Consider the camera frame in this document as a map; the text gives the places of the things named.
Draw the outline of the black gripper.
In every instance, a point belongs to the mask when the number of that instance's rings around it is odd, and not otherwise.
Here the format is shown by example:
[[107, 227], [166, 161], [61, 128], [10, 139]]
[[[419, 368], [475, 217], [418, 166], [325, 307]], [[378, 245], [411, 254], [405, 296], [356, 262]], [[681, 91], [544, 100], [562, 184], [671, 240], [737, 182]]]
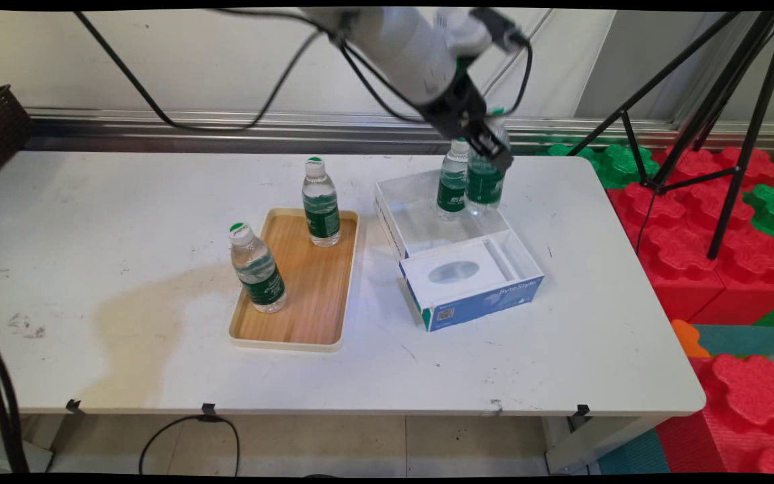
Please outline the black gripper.
[[486, 119], [486, 102], [467, 71], [456, 71], [445, 91], [422, 104], [419, 113], [446, 140], [469, 141], [470, 171], [505, 173], [511, 167], [507, 117]]

